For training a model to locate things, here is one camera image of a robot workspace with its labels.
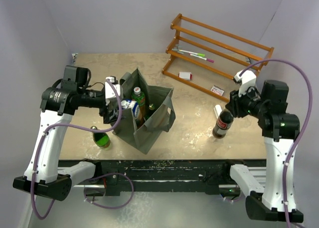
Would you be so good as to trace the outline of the blue juice carton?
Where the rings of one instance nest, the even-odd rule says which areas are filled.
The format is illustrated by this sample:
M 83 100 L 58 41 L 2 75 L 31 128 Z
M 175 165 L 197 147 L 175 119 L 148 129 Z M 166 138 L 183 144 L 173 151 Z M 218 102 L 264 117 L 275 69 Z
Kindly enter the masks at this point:
M 135 100 L 124 99 L 121 101 L 121 107 L 123 109 L 131 109 L 133 112 L 133 117 L 138 127 L 142 126 L 144 123 L 143 115 L 140 111 L 140 107 Z

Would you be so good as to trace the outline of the dark cola bottle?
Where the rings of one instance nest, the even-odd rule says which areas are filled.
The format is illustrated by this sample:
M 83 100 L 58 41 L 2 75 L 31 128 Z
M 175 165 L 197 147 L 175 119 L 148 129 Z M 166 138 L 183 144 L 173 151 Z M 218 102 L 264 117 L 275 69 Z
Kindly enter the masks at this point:
M 233 121 L 234 117 L 232 113 L 227 109 L 222 110 L 212 130 L 212 135 L 218 139 L 224 138 Z

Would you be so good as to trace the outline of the orange juice plastic bottle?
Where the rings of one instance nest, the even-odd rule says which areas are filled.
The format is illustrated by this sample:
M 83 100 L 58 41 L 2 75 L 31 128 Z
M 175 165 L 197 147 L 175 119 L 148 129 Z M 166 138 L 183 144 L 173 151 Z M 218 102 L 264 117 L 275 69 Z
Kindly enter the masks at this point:
M 133 89 L 132 99 L 138 103 L 142 117 L 146 121 L 147 119 L 146 96 L 139 87 L 135 87 Z

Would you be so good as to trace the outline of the green Perrier glass bottle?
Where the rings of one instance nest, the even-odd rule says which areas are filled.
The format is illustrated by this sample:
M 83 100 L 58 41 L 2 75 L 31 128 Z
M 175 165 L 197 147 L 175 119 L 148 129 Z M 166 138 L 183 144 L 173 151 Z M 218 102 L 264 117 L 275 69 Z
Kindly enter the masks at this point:
M 155 111 L 156 111 L 156 106 L 153 103 L 151 103 L 149 105 L 149 109 L 148 109 L 148 113 L 147 113 L 147 119 L 149 119 L 154 114 Z

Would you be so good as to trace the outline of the green canvas bag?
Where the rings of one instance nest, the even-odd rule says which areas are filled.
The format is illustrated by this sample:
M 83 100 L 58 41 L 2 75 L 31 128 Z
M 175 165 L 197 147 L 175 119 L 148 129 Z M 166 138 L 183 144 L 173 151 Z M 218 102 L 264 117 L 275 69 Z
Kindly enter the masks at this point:
M 173 88 L 147 84 L 138 69 L 125 73 L 120 85 L 124 99 L 131 99 L 133 89 L 139 87 L 146 96 L 146 104 L 155 106 L 155 112 L 141 127 L 136 125 L 132 109 L 124 109 L 119 125 L 113 130 L 118 138 L 147 154 L 161 132 L 168 132 L 176 119 L 171 99 Z

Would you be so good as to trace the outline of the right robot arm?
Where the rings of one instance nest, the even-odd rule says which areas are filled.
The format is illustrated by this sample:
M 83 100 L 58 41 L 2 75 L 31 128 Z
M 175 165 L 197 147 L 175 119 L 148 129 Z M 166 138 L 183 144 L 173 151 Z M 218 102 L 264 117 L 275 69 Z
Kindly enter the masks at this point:
M 304 215 L 294 197 L 294 153 L 291 148 L 300 133 L 300 121 L 286 112 L 289 87 L 276 80 L 264 82 L 261 92 L 248 86 L 244 93 L 230 92 L 226 105 L 235 118 L 257 118 L 266 147 L 265 184 L 261 185 L 243 164 L 222 171 L 222 180 L 237 183 L 245 196 L 245 209 L 252 220 L 302 223 Z

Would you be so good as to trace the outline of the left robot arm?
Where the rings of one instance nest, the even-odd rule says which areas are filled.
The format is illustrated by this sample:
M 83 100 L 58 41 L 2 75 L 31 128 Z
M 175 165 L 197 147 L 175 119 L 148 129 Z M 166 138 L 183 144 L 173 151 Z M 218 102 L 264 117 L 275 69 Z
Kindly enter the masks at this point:
M 102 180 L 102 165 L 98 161 L 84 159 L 64 170 L 58 168 L 65 133 L 72 127 L 70 122 L 78 108 L 97 108 L 105 124 L 119 124 L 123 89 L 116 77 L 107 77 L 100 91 L 91 89 L 90 80 L 88 68 L 68 65 L 63 78 L 43 92 L 35 148 L 23 176 L 14 179 L 14 188 L 63 201 L 75 185 L 85 180 L 91 184 Z

